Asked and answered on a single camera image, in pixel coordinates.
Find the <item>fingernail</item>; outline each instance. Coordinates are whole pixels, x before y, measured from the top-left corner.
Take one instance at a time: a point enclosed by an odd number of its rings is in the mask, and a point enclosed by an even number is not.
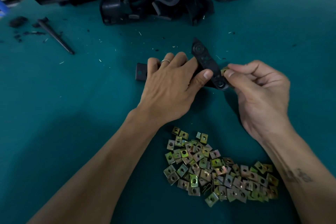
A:
[[[225,75],[225,77],[228,77],[228,78],[229,78],[233,73],[234,73],[233,70],[228,69],[228,70],[225,71],[224,75]]]
[[[213,75],[213,72],[209,69],[206,70],[203,74],[204,78],[207,79],[207,80],[210,79],[212,77],[212,75]]]

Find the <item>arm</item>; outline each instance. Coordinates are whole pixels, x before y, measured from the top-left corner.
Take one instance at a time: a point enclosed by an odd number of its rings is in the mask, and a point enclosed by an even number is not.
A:
[[[133,169],[158,129],[183,116],[196,93],[212,77],[203,70],[193,79],[195,58],[168,53],[148,60],[141,101],[110,140],[30,219],[28,223],[110,223]]]
[[[287,77],[260,61],[229,68],[225,77],[237,92],[241,122],[273,161],[302,223],[333,223],[336,179],[290,124]]]

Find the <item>teal table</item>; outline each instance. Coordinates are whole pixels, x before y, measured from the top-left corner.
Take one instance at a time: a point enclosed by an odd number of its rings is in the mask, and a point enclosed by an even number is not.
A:
[[[219,64],[222,58],[242,64],[260,59],[285,73],[292,82],[290,119],[335,175],[336,1],[239,0],[215,3],[215,11],[197,27],[187,17],[104,26],[98,1],[60,7],[24,0],[2,19],[0,223],[26,222],[115,133],[137,106],[144,87],[134,79],[137,62],[178,51],[190,58],[194,36]],[[7,26],[18,15],[30,20],[18,29],[21,43]],[[63,31],[75,55],[49,35],[22,35],[35,31],[31,24],[45,16],[57,32]],[[197,131],[209,134],[209,144],[235,162],[270,163],[241,127],[236,112],[232,91],[201,90],[191,110],[153,138],[112,222],[299,222],[283,182],[279,200],[246,205],[226,201],[213,208],[204,197],[190,197],[166,182],[164,154],[173,125],[191,137]]]

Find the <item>ring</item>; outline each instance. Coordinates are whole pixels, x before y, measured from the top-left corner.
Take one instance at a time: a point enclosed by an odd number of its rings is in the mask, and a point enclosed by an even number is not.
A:
[[[162,62],[164,62],[164,61],[168,61],[168,63],[170,64],[170,60],[169,60],[169,59],[161,60],[161,64],[162,64]]]

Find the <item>right hand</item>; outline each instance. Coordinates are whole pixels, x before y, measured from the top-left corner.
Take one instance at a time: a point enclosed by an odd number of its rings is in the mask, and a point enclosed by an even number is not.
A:
[[[291,129],[288,78],[265,63],[229,64],[224,76],[238,95],[241,122],[258,142]]]

